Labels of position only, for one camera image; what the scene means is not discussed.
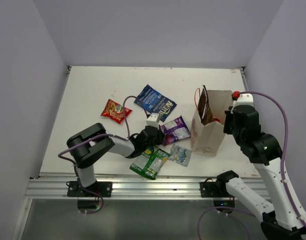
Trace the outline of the purple snack bag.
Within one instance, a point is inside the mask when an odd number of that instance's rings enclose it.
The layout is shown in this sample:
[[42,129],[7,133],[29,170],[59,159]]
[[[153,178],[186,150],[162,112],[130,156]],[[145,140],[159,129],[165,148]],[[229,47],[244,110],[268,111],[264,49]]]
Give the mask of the purple snack bag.
[[182,116],[169,121],[161,126],[161,130],[165,135],[163,145],[167,146],[180,140],[185,140],[191,137],[187,124]]

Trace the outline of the green snack bag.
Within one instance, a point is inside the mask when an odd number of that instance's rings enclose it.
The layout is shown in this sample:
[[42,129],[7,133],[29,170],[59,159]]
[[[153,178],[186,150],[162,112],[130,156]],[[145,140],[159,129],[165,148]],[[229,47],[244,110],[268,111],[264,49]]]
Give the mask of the green snack bag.
[[169,157],[170,154],[161,148],[149,147],[135,158],[129,169],[146,179],[155,180]]

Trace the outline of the blue Kettle chip bag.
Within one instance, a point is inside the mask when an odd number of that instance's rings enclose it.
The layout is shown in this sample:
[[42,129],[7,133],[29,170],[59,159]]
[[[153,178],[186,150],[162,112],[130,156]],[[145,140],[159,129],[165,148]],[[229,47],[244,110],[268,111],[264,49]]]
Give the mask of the blue Kettle chip bag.
[[135,104],[143,107],[149,113],[160,114],[160,120],[165,122],[177,103],[164,96],[154,88],[146,85],[134,101]]

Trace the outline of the beige paper bag orange handles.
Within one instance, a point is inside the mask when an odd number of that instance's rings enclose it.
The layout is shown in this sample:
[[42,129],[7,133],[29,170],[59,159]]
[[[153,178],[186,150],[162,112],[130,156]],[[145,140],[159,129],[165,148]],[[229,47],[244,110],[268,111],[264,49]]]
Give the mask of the beige paper bag orange handles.
[[217,151],[225,137],[223,132],[225,111],[232,105],[232,91],[207,90],[213,118],[218,118],[221,123],[213,121],[203,125],[198,114],[198,102],[202,87],[194,93],[195,112],[191,122],[191,150],[197,155],[216,156]]

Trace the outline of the brown chip bag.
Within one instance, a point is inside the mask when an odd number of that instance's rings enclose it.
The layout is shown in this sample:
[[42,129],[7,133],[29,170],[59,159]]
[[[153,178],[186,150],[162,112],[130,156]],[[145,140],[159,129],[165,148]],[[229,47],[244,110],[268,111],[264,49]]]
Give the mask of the brown chip bag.
[[213,114],[211,111],[208,92],[206,86],[202,86],[202,92],[198,102],[198,114],[203,125],[213,122]]

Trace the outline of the small red snack packet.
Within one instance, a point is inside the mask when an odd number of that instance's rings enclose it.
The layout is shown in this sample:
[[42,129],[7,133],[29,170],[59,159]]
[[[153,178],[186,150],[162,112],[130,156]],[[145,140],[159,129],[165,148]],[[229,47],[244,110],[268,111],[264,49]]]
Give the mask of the small red snack packet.
[[101,116],[108,117],[114,120],[116,123],[121,124],[121,122],[132,112],[129,108],[124,108],[119,103],[108,99]]

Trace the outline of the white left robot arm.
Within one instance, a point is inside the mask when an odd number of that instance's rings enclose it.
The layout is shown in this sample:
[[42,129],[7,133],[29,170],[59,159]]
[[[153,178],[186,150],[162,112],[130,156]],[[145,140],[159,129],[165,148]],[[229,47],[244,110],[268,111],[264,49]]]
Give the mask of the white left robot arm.
[[123,138],[107,133],[101,123],[96,123],[70,137],[66,144],[68,153],[74,159],[78,176],[79,191],[92,196],[97,189],[94,163],[106,153],[113,153],[128,159],[142,154],[146,149],[163,143],[165,134],[161,127],[145,126],[140,132]]

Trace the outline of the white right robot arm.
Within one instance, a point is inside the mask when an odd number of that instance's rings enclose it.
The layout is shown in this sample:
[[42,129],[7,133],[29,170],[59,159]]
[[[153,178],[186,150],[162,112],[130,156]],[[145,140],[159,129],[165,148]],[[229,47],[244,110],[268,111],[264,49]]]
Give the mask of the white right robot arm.
[[306,235],[306,212],[295,196],[277,139],[261,131],[259,114],[251,105],[229,107],[225,111],[224,132],[235,142],[260,174],[270,202],[245,185],[234,171],[217,176],[216,192],[238,198],[258,219],[268,240],[299,240]]

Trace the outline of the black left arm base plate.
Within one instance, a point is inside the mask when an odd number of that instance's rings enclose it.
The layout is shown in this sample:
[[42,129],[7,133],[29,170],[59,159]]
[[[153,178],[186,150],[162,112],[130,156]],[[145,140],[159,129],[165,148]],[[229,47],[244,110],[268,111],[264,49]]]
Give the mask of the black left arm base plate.
[[[86,198],[86,197],[95,197],[92,193],[86,192],[81,189],[77,181],[68,181],[66,182],[68,187],[67,196],[68,197],[77,197],[77,198]],[[91,186],[86,188],[91,192],[95,192],[103,198],[110,198],[112,193],[112,182],[110,181],[97,181]]]

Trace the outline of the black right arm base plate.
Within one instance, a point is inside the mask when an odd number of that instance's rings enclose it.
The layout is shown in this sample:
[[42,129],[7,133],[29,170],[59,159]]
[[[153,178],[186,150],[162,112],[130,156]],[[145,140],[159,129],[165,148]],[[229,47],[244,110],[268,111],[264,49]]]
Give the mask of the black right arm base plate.
[[200,195],[203,198],[230,198],[225,183],[221,180],[212,181],[210,178],[199,183]]

